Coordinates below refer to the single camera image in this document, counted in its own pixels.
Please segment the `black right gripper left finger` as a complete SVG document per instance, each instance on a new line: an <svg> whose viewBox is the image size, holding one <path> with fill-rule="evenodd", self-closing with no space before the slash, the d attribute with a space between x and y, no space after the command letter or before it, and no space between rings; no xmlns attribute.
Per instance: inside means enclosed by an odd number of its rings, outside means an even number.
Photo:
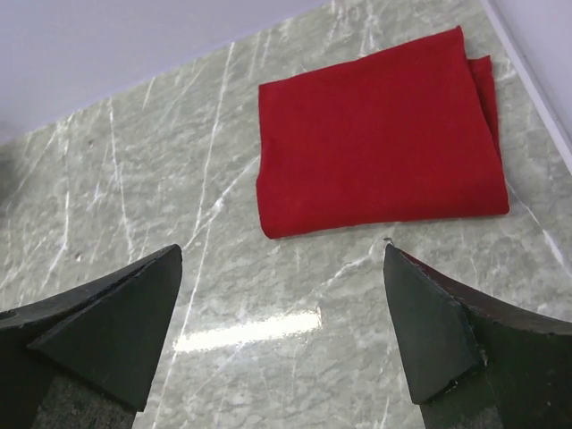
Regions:
<svg viewBox="0 0 572 429"><path fill-rule="evenodd" d="M1 314L3 428L130 428L147 405L182 277L162 248Z"/></svg>

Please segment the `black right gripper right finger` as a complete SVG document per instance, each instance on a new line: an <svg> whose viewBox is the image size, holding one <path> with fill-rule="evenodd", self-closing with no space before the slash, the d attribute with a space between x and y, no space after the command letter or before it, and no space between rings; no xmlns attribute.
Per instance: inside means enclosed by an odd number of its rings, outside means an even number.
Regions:
<svg viewBox="0 0 572 429"><path fill-rule="evenodd" d="M457 282L388 244L383 278L427 428L569 428L571 324Z"/></svg>

